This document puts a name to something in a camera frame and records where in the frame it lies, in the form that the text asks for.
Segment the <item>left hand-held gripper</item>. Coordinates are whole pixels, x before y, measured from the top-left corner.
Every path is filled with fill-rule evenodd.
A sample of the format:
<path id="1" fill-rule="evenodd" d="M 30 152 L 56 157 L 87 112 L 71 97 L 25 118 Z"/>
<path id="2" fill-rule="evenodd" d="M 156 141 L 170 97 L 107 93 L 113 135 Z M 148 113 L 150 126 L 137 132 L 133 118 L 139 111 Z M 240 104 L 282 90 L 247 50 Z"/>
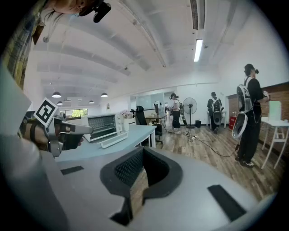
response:
<path id="1" fill-rule="evenodd" d="M 53 157 L 59 157 L 62 152 L 62 143 L 59 141 L 61 134 L 84 135 L 91 134 L 93 128 L 65 122 L 64 114 L 60 113 L 57 105 L 44 98 L 40 107 L 34 112 L 37 124 L 42 125 L 49 139 L 47 150 Z"/>

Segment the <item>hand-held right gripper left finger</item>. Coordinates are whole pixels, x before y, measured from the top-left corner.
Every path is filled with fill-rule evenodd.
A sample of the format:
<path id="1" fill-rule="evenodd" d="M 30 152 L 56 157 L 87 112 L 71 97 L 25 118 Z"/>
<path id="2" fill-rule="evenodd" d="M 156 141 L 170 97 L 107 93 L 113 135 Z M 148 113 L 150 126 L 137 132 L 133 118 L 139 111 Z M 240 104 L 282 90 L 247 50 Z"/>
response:
<path id="1" fill-rule="evenodd" d="M 57 163 L 86 204 L 109 220 L 129 226 L 134 219 L 131 188 L 143 170 L 143 148 Z"/>

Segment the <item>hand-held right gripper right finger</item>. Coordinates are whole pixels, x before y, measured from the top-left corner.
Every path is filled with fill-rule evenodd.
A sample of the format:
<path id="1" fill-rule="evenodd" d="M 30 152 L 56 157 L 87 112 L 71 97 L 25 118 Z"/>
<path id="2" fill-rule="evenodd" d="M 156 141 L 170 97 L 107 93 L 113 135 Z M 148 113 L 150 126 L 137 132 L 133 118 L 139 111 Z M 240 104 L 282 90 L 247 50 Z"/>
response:
<path id="1" fill-rule="evenodd" d="M 128 225 L 133 231 L 245 231 L 272 204 L 276 195 L 261 201 L 209 164 L 191 157 L 158 152 L 177 162 L 183 170 L 180 185 L 167 197 L 146 200 L 143 208 Z M 209 192 L 213 185 L 222 186 L 244 209 L 231 221 Z"/>

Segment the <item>white toaster oven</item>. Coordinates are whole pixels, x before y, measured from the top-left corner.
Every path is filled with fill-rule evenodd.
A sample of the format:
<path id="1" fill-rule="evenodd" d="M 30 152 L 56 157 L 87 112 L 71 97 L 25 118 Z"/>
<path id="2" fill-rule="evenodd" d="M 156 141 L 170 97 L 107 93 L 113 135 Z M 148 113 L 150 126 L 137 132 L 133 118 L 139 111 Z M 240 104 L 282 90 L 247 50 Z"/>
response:
<path id="1" fill-rule="evenodd" d="M 88 142 L 96 142 L 106 149 L 128 138 L 128 131 L 123 130 L 120 114 L 92 115 L 82 119 L 82 124 L 93 128 L 91 134 L 85 134 Z"/>

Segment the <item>person's left hand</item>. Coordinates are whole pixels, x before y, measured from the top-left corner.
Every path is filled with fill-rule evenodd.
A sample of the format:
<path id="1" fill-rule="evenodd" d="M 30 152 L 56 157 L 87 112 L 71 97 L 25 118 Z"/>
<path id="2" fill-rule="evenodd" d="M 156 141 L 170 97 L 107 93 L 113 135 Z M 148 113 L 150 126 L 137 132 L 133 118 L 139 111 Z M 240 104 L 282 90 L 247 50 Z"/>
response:
<path id="1" fill-rule="evenodd" d="M 59 141 L 62 143 L 62 151 L 76 149 L 82 140 L 82 134 L 61 134 L 59 136 Z"/>

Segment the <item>window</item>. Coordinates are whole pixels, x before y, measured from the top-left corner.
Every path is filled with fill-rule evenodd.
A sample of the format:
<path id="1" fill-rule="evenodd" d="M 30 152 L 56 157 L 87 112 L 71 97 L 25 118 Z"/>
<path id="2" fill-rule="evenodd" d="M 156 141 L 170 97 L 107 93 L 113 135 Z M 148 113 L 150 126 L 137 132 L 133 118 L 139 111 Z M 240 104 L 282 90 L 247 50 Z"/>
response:
<path id="1" fill-rule="evenodd" d="M 65 110 L 65 115 L 67 118 L 84 117 L 88 115 L 88 109 Z"/>

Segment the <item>black wristband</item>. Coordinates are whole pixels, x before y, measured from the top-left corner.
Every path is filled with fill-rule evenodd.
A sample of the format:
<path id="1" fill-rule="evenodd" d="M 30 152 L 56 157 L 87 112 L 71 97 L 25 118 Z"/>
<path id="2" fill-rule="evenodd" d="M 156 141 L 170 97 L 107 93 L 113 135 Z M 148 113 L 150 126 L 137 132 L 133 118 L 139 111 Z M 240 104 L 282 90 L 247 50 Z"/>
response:
<path id="1" fill-rule="evenodd" d="M 29 131 L 29 135 L 30 135 L 30 140 L 33 143 L 37 143 L 36 138 L 35 138 L 35 129 L 36 129 L 37 124 L 36 123 L 32 123 L 31 127 L 30 127 L 30 131 Z"/>

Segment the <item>red box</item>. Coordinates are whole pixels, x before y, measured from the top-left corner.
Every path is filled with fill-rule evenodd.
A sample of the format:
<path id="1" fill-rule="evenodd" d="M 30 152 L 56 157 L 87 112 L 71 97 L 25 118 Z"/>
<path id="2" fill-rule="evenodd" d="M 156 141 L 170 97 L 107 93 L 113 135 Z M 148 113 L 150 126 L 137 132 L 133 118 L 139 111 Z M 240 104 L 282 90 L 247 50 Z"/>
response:
<path id="1" fill-rule="evenodd" d="M 236 118 L 237 118 L 237 117 L 236 117 L 235 115 L 229 117 L 229 124 L 228 124 L 228 126 L 229 126 L 229 129 L 230 129 L 230 130 L 233 130 L 233 128 L 234 128 L 234 124 L 235 124 Z"/>

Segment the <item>white shell backpack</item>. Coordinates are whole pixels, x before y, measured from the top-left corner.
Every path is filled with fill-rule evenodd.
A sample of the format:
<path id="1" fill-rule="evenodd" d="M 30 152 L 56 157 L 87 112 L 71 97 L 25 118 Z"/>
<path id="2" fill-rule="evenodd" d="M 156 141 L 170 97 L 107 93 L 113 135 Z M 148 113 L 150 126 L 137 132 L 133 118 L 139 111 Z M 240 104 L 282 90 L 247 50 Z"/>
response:
<path id="1" fill-rule="evenodd" d="M 221 124 L 221 120 L 222 120 L 222 105 L 219 101 L 219 99 L 212 99 L 212 111 L 213 111 L 213 119 L 214 119 L 214 123 L 216 125 L 220 125 Z"/>
<path id="2" fill-rule="evenodd" d="M 252 101 L 247 87 L 243 84 L 237 87 L 238 114 L 232 130 L 232 137 L 240 139 L 247 125 L 247 113 L 252 111 Z"/>

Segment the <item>brown desk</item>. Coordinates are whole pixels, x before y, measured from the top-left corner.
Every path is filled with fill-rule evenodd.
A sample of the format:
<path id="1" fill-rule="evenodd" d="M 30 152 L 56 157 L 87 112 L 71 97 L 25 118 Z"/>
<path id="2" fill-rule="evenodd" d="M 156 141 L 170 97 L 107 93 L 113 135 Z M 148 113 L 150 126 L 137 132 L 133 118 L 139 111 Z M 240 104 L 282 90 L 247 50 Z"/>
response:
<path id="1" fill-rule="evenodd" d="M 147 116 L 145 119 L 149 124 L 152 124 L 152 125 L 160 124 L 162 128 L 165 131 L 167 131 L 167 126 L 166 126 L 167 116 L 165 114 L 151 114 Z"/>

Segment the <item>white table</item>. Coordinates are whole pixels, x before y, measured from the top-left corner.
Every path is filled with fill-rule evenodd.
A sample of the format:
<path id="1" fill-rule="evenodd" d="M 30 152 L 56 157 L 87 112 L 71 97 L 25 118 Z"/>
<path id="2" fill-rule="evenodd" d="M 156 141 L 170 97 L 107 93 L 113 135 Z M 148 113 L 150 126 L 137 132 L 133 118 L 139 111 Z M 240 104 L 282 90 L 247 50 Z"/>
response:
<path id="1" fill-rule="evenodd" d="M 226 121 L 226 111 L 218 112 L 215 122 L 216 124 L 222 125 L 224 128 L 226 128 L 227 121 Z M 207 119 L 206 119 L 206 126 L 209 126 L 211 129 L 211 123 L 210 123 L 210 113 L 207 111 Z"/>
<path id="2" fill-rule="evenodd" d="M 286 143 L 288 141 L 288 138 L 289 138 L 289 122 L 287 120 L 270 120 L 268 117 L 262 117 L 261 121 L 263 123 L 265 123 L 265 138 L 264 138 L 264 141 L 263 141 L 263 145 L 262 145 L 262 150 L 265 148 L 265 145 L 266 145 L 266 141 L 267 141 L 267 137 L 268 137 L 268 134 L 269 134 L 269 128 L 272 127 L 274 132 L 273 132 L 273 138 L 272 138 L 272 141 L 271 141 L 271 144 L 270 144 L 270 148 L 269 148 L 269 151 L 267 153 L 267 156 L 261 166 L 261 169 L 263 169 L 270 157 L 270 154 L 271 154 L 271 151 L 273 149 L 273 146 L 275 143 L 283 143 L 283 147 L 280 151 L 280 154 L 279 154 L 279 157 L 274 165 L 274 169 L 277 167 L 282 155 L 283 155 L 283 152 L 285 150 L 285 146 L 286 146 Z"/>

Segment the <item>black standing fan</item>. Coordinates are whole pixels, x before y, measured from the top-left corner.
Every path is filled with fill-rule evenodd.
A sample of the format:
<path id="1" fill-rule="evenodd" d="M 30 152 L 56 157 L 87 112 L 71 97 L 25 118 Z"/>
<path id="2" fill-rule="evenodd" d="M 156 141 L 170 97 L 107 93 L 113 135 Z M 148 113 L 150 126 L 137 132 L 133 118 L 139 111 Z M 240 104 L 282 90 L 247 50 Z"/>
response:
<path id="1" fill-rule="evenodd" d="M 188 129 L 193 129 L 195 125 L 192 123 L 192 115 L 197 111 L 197 102 L 194 98 L 188 97 L 183 102 L 184 113 L 189 115 Z"/>

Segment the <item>pale green box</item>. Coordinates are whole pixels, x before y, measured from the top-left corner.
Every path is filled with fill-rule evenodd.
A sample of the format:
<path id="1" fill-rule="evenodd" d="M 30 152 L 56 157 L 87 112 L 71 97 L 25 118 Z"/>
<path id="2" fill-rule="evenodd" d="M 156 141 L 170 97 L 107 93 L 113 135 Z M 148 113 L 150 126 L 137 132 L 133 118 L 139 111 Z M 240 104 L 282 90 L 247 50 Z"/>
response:
<path id="1" fill-rule="evenodd" d="M 281 120 L 281 102 L 269 101 L 269 120 Z"/>

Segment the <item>ceiling tube light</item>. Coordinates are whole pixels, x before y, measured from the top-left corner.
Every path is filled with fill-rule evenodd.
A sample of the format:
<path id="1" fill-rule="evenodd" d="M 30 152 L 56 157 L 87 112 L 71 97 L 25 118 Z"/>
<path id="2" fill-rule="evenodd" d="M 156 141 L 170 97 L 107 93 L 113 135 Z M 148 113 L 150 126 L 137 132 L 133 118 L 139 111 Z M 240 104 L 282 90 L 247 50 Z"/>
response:
<path id="1" fill-rule="evenodd" d="M 202 45 L 203 45 L 203 40 L 202 39 L 197 39 L 196 40 L 194 62 L 198 62 L 199 61 Z"/>

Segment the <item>ceiling air vent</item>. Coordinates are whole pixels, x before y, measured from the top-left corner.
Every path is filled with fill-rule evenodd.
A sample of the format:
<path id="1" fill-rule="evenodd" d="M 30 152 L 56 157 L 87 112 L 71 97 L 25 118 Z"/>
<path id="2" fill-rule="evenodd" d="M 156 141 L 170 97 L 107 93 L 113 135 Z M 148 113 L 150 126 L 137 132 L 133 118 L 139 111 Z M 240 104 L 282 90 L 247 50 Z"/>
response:
<path id="1" fill-rule="evenodd" d="M 205 26 L 205 0 L 190 0 L 193 29 L 204 29 Z"/>

